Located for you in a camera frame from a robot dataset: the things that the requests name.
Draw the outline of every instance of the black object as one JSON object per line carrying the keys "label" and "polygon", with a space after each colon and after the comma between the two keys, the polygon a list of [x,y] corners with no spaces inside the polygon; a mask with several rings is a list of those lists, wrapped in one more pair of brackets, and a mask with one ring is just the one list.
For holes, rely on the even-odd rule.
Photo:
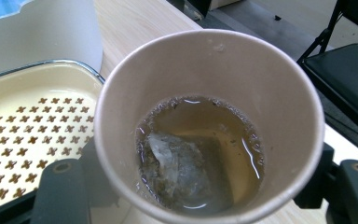
{"label": "black object", "polygon": [[206,17],[212,0],[187,0],[193,7],[195,7],[202,16]]}
{"label": "black object", "polygon": [[36,190],[0,206],[0,223],[27,224],[30,222]]}
{"label": "black object", "polygon": [[90,209],[80,162],[55,161],[43,170],[31,224],[89,224]]}
{"label": "black object", "polygon": [[89,207],[110,206],[117,200],[92,138],[79,160],[53,162],[43,171],[39,189],[0,206],[0,223],[90,223]]}
{"label": "black object", "polygon": [[332,162],[334,150],[324,144],[324,153],[312,179],[295,197],[300,208],[320,208],[329,202],[326,220],[330,224],[358,223],[358,161]]}
{"label": "black object", "polygon": [[[297,62],[316,88],[358,125],[358,44],[325,51],[342,16],[358,25],[358,0],[337,0],[327,28]],[[318,46],[319,53],[310,56]]]}

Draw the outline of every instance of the tea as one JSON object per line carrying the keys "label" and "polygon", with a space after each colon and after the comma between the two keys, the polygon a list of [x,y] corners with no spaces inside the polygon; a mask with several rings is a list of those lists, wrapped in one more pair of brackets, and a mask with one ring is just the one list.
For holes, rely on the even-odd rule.
{"label": "tea", "polygon": [[159,104],[138,125],[140,175],[161,205],[210,214],[250,202],[263,178],[259,137],[235,107],[202,96]]}

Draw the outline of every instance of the black clamp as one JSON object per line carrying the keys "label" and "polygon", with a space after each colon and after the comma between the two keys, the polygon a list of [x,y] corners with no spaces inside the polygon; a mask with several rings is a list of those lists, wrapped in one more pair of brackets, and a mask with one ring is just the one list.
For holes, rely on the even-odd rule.
{"label": "black clamp", "polygon": [[307,186],[295,197],[300,208],[320,208],[328,202],[326,221],[329,224],[358,223],[358,161],[333,163],[334,149],[324,144],[319,165]]}

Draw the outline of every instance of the plastic tray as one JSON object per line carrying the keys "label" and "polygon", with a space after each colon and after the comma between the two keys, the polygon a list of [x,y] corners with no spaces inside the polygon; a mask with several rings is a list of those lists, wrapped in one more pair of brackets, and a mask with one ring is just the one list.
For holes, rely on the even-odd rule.
{"label": "plastic tray", "polygon": [[0,74],[0,205],[36,189],[53,161],[81,156],[102,86],[92,68],[66,60]]}

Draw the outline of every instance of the table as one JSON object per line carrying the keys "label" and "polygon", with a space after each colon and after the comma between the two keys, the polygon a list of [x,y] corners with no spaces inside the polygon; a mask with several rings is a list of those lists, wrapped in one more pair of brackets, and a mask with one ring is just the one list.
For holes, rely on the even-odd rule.
{"label": "table", "polygon": [[[133,50],[164,35],[202,29],[165,0],[94,0],[103,39],[101,75],[110,72]],[[325,142],[336,149],[335,163],[346,159],[358,160],[358,148],[326,125]],[[120,199],[119,207],[93,208],[93,223],[160,223]],[[257,222],[325,223],[327,203],[317,210],[301,210],[293,202],[275,214]]]}

